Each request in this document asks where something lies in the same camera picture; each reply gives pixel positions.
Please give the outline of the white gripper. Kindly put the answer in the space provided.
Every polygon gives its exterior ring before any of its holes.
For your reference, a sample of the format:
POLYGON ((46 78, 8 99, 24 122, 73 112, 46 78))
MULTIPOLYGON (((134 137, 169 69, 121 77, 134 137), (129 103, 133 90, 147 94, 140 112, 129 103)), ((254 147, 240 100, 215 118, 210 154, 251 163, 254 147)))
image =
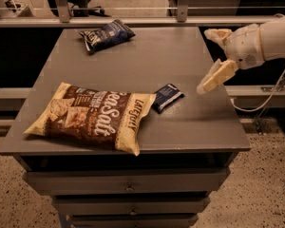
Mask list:
POLYGON ((260 43, 260 26, 252 24, 232 32, 228 28, 209 28, 204 32, 208 40, 224 48, 228 59, 217 59, 197 86, 198 94, 205 94, 236 75, 238 68, 261 66, 265 60, 260 43))

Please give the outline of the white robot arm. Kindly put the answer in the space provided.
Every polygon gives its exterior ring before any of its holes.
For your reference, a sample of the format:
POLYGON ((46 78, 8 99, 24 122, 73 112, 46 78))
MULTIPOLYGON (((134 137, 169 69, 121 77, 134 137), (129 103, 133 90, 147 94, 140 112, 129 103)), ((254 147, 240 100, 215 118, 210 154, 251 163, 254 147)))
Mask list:
POLYGON ((197 86, 198 94, 205 94, 227 82, 239 69, 260 67, 265 61, 285 59, 285 16, 235 31, 210 28, 204 35, 223 49, 226 60, 217 59, 213 63, 197 86))

